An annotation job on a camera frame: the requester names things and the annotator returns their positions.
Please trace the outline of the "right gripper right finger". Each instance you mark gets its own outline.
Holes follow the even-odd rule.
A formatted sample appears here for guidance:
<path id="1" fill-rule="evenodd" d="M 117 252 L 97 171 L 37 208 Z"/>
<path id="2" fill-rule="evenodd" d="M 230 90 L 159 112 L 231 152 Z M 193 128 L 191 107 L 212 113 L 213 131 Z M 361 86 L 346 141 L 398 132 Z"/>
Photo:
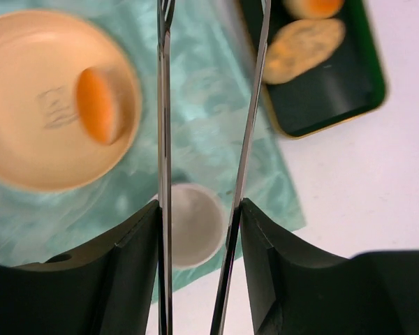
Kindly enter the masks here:
<path id="1" fill-rule="evenodd" d="M 250 200 L 240 227 L 256 334 L 419 334 L 419 251 L 343 258 Z"/>

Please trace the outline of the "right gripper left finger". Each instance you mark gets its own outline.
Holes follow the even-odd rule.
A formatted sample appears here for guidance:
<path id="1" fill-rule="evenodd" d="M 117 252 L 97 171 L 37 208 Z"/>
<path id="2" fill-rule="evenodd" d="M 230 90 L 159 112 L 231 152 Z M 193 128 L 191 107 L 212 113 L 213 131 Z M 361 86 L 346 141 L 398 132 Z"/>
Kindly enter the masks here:
<path id="1" fill-rule="evenodd" d="M 144 334 L 159 204 L 44 263 L 0 265 L 0 334 Z"/>

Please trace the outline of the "round bun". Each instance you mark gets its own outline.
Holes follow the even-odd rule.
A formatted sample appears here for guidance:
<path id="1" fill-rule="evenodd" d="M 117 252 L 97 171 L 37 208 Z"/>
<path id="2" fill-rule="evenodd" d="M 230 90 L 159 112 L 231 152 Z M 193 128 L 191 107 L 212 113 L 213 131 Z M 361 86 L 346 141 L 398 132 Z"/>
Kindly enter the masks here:
<path id="1" fill-rule="evenodd" d="M 113 144 L 123 130 L 124 92 L 112 68 L 88 67 L 78 76 L 75 105 L 85 133 L 101 145 Z"/>

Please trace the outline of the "metal tongs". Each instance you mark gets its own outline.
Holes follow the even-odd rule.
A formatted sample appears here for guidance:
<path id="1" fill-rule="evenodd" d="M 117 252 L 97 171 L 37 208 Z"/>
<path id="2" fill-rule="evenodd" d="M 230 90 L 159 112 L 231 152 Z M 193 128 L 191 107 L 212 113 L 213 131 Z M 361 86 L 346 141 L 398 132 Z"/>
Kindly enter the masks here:
<path id="1" fill-rule="evenodd" d="M 226 319 L 228 295 L 235 259 L 237 236 L 247 166 L 260 96 L 260 88 L 267 51 L 271 1 L 263 1 L 263 21 L 254 72 L 249 112 L 244 132 L 235 194 L 226 237 L 226 251 L 221 266 L 216 302 L 210 328 L 211 334 L 222 334 Z M 171 123 L 170 123 L 170 28 L 175 9 L 174 1 L 158 1 L 157 9 L 157 102 L 158 102 L 158 199 L 161 208 L 162 242 L 159 264 L 159 333 L 172 334 L 172 184 L 171 184 Z"/>

